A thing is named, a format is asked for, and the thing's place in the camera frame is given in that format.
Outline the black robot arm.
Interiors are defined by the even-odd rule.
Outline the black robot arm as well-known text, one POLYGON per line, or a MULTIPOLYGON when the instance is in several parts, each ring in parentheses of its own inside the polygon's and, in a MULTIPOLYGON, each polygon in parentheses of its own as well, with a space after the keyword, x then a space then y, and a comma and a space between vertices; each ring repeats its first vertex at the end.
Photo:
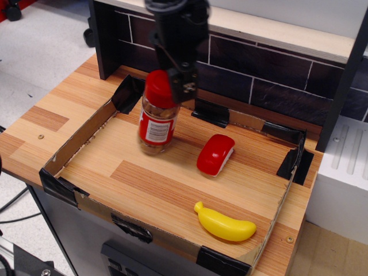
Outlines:
POLYGON ((209 38, 208 1, 145 1, 154 15, 149 39, 161 69, 168 74, 176 104, 195 99, 198 88, 198 47, 209 38))

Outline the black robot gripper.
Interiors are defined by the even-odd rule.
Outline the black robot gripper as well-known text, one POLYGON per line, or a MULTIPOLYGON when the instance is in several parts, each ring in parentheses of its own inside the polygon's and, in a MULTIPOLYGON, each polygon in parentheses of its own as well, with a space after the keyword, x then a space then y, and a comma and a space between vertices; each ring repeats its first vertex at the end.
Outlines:
POLYGON ((155 30, 154 45, 159 68, 167 70, 174 103, 197 96, 199 45, 209 37, 208 5, 149 5, 155 30))

